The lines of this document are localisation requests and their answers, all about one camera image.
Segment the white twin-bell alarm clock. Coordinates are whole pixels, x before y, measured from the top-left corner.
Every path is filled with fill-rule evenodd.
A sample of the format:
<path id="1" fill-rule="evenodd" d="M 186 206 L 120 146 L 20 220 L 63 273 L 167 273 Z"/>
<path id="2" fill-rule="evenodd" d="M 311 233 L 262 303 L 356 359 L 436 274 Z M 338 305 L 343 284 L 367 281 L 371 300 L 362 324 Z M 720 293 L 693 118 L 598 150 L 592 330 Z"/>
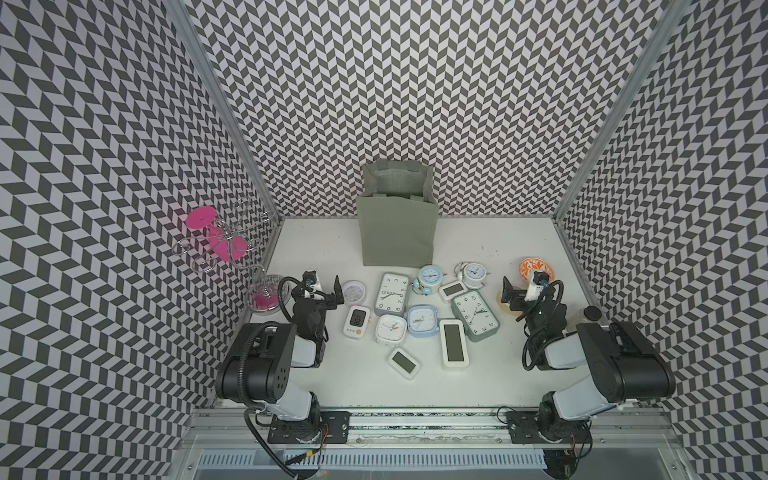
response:
<path id="1" fill-rule="evenodd" d="M 454 274 L 469 290 L 480 290 L 488 278 L 487 268 L 479 262 L 460 262 L 454 267 Z"/>

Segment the blue twin-bell alarm clock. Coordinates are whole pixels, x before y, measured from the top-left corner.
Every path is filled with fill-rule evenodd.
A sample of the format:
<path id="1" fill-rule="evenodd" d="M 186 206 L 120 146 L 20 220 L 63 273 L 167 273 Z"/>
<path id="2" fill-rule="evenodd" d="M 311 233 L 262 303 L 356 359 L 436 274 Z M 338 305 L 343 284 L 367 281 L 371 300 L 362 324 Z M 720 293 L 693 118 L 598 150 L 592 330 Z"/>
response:
<path id="1" fill-rule="evenodd" d="M 417 295 L 432 295 L 441 286 L 444 279 L 442 269 L 436 265 L 422 267 L 412 282 L 412 290 Z"/>

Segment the green canvas bag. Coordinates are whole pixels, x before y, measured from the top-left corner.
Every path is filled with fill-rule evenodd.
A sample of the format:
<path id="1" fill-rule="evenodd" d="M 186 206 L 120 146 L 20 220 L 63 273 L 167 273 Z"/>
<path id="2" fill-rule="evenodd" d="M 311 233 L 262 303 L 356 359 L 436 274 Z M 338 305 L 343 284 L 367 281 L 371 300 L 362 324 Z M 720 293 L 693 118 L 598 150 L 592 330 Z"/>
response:
<path id="1" fill-rule="evenodd" d="M 363 264 L 430 264 L 439 218 L 434 168 L 416 161 L 380 160 L 363 166 L 363 181 L 357 198 Z"/>

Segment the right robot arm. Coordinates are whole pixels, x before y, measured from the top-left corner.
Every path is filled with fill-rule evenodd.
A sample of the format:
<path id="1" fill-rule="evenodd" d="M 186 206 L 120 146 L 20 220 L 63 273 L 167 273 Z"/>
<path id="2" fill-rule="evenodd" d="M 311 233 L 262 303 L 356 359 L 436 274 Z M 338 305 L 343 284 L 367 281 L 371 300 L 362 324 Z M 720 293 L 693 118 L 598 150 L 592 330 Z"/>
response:
<path id="1" fill-rule="evenodd" d="M 676 389 L 669 363 L 631 322 L 602 325 L 587 321 L 568 333 L 564 284 L 540 278 L 524 291 L 504 278 L 499 300 L 517 312 L 526 340 L 521 363 L 526 371 L 566 371 L 586 366 L 589 374 L 570 386 L 546 393 L 538 410 L 504 413 L 514 444 L 565 445 L 591 441 L 591 420 L 627 402 L 667 398 Z"/>

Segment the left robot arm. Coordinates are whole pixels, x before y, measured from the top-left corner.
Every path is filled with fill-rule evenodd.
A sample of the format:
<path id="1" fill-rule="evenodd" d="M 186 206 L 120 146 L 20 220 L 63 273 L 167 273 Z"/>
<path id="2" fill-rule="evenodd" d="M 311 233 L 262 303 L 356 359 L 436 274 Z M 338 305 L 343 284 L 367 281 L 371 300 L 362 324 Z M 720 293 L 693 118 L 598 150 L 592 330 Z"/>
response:
<path id="1" fill-rule="evenodd" d="M 344 444 L 351 414 L 320 407 L 315 393 L 290 380 L 294 369 L 321 365 L 329 341 L 326 314 L 345 303 L 342 285 L 322 290 L 317 273 L 283 277 L 276 285 L 283 322 L 249 323 L 241 328 L 219 368 L 216 396 L 272 416 L 271 444 Z"/>

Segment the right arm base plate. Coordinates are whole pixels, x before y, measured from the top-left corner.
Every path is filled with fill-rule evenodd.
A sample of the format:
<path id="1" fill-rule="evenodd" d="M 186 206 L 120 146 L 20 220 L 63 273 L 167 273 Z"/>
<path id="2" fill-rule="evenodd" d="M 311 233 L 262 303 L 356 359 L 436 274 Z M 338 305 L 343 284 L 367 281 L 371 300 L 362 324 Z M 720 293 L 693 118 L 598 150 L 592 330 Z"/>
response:
<path id="1" fill-rule="evenodd" d="M 565 421 L 557 415 L 542 418 L 533 411 L 506 411 L 506 428 L 513 444 L 589 444 L 591 430 L 586 420 Z"/>

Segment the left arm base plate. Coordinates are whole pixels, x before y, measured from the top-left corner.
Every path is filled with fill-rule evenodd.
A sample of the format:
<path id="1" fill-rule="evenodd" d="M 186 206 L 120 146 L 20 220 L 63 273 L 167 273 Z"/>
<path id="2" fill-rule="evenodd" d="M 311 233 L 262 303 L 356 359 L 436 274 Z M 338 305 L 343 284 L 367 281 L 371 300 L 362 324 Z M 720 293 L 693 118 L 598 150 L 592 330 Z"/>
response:
<path id="1" fill-rule="evenodd" d="M 322 410 L 311 413 L 303 421 L 284 421 L 274 418 L 268 431 L 269 444 L 310 445 L 346 444 L 350 428 L 351 413 L 344 410 Z"/>

